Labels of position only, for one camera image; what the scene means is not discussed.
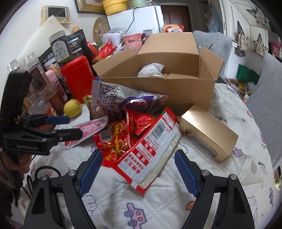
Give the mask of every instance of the white crumpled wrapper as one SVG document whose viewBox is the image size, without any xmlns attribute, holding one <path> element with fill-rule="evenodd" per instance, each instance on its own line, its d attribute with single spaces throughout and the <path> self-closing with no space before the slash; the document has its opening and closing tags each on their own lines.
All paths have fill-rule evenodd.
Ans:
<svg viewBox="0 0 282 229">
<path fill-rule="evenodd" d="M 141 69 L 141 71 L 138 73 L 137 77 L 162 77 L 162 69 L 164 66 L 162 64 L 153 63 L 149 64 Z"/>
</svg>

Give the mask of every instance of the doorway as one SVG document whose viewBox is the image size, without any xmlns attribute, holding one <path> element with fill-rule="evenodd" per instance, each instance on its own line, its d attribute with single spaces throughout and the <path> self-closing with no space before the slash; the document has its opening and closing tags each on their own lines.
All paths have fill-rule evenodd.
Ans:
<svg viewBox="0 0 282 229">
<path fill-rule="evenodd" d="M 162 5 L 165 25 L 183 25 L 184 32 L 192 32 L 190 11 L 188 6 Z"/>
</svg>

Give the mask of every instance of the barcode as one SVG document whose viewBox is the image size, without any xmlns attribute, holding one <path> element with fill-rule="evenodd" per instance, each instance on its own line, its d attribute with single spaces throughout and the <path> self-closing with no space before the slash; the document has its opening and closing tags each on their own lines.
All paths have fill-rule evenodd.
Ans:
<svg viewBox="0 0 282 229">
<path fill-rule="evenodd" d="M 109 125 L 106 125 L 104 129 L 99 132 L 101 142 L 109 142 L 113 140 L 111 133 L 111 128 Z"/>
<path fill-rule="evenodd" d="M 157 123 L 157 125 L 153 128 L 152 134 L 153 134 L 154 137 L 158 140 L 158 138 L 162 135 L 162 133 L 164 132 L 165 129 L 166 129 L 165 125 L 163 124 L 162 121 L 160 121 L 160 122 Z"/>
</svg>

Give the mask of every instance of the pink bottle cap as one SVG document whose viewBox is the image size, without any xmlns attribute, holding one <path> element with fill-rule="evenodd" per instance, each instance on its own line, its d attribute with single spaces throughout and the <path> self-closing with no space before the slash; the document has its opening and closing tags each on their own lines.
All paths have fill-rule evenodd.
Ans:
<svg viewBox="0 0 282 229">
<path fill-rule="evenodd" d="M 46 72 L 46 76 L 48 77 L 49 80 L 51 80 L 54 76 L 56 76 L 56 74 L 54 73 L 53 70 L 48 70 Z"/>
</svg>

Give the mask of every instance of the light green appliance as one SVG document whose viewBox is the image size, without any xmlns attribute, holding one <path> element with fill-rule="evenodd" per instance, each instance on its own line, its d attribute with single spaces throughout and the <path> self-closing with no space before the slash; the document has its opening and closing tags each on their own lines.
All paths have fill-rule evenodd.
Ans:
<svg viewBox="0 0 282 229">
<path fill-rule="evenodd" d="M 133 9 L 148 6 L 147 0 L 131 0 Z"/>
</svg>

